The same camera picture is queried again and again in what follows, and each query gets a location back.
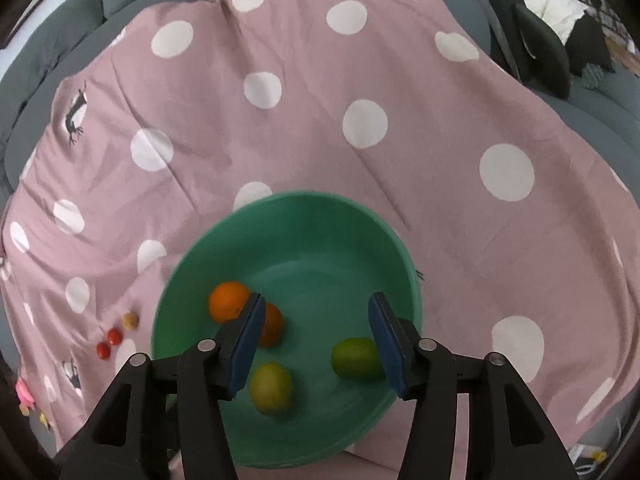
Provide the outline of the pink polka dot cloth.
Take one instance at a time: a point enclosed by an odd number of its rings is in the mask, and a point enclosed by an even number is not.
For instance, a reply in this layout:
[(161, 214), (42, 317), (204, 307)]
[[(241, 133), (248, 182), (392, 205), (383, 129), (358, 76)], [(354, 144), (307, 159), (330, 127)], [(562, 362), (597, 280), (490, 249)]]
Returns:
[(2, 220), (6, 314), (57, 444), (149, 348), (188, 248), (295, 190), (379, 214), (424, 275), (427, 335), (505, 353), (566, 444), (638, 382), (629, 188), (442, 0), (163, 2), (58, 84)]

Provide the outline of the orange fruit behind finger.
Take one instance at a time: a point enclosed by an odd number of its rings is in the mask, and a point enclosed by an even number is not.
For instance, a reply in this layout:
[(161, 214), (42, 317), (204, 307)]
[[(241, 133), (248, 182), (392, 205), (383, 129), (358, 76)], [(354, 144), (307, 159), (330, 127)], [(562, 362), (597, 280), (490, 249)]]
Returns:
[(285, 329), (285, 319), (280, 309), (270, 302), (266, 303), (265, 322), (258, 340), (259, 348), (272, 348), (280, 344)]

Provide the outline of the pink toy on floor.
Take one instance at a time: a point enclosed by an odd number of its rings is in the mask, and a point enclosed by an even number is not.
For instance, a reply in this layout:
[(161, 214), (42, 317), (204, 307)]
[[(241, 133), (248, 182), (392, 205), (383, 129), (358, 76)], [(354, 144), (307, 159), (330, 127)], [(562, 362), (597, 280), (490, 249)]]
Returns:
[(29, 411), (35, 409), (36, 402), (22, 378), (17, 378), (15, 392), (21, 405), (24, 405)]

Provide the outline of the small yellow-brown fruit behind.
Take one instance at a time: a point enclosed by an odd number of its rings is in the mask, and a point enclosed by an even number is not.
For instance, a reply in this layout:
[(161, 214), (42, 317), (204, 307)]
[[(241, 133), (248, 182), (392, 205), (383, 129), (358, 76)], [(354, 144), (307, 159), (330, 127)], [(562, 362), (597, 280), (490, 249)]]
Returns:
[(122, 316), (122, 327), (125, 330), (135, 330), (139, 325), (139, 318), (134, 312), (127, 312)]

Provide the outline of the red cherry tomato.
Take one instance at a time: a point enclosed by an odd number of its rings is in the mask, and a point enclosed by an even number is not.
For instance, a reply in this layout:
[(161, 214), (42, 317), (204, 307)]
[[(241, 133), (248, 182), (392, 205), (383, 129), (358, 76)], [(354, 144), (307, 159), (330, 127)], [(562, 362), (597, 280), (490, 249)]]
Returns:
[(104, 341), (96, 344), (96, 356), (103, 361), (108, 361), (111, 357), (111, 346)]
[(106, 340), (108, 344), (112, 347), (120, 346), (122, 344), (122, 341), (124, 340), (124, 337), (122, 336), (122, 331), (117, 327), (111, 328), (106, 333)]

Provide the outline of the green oval fruit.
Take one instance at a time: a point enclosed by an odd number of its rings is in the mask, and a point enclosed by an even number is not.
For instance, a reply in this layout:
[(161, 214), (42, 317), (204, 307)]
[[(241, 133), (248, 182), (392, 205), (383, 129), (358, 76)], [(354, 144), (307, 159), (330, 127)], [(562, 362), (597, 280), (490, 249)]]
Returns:
[(377, 382), (385, 376), (378, 348), (367, 337), (348, 338), (336, 344), (331, 365), (338, 377), (353, 382)]

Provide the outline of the green plastic bowl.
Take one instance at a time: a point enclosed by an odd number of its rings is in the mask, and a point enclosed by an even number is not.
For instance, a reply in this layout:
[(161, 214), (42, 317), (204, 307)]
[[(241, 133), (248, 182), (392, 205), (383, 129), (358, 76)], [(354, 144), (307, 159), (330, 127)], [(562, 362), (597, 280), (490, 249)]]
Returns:
[(290, 371), (294, 404), (283, 416), (256, 410), (247, 391), (221, 404), (234, 462), (296, 467), (342, 452), (367, 434), (396, 401), (384, 380), (338, 378), (331, 352), (367, 337), (368, 302), (382, 292), (395, 313), (422, 320), (418, 274), (402, 241), (377, 214), (346, 198), (291, 192), (258, 200), (211, 228), (184, 255), (158, 304), (152, 356), (176, 356), (218, 327), (208, 297), (234, 281), (277, 306), (283, 338), (255, 363)]

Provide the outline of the large yellow-green fruit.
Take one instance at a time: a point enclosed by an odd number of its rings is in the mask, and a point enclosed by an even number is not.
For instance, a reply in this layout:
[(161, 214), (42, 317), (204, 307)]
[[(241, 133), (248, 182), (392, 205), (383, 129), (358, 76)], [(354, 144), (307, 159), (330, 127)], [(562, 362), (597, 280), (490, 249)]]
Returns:
[(290, 372), (276, 361), (259, 365), (250, 378), (250, 398), (256, 410), (279, 416), (293, 405), (294, 387)]

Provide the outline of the black and white clothes pile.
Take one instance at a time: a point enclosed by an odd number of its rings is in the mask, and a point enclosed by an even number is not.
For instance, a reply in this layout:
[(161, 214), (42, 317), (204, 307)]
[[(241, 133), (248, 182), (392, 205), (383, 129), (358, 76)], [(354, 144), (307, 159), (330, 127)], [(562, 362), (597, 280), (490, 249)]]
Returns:
[(593, 90), (614, 72), (600, 24), (578, 0), (480, 0), (494, 12), (504, 59), (522, 81), (536, 80), (560, 99), (572, 84)]

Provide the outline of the orange fruit left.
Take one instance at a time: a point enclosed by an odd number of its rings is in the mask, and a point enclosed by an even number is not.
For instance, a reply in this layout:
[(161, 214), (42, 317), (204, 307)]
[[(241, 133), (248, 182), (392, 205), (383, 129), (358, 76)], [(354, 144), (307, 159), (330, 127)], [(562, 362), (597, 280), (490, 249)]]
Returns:
[(246, 304), (250, 290), (240, 282), (218, 284), (208, 296), (208, 313), (217, 324), (234, 320)]

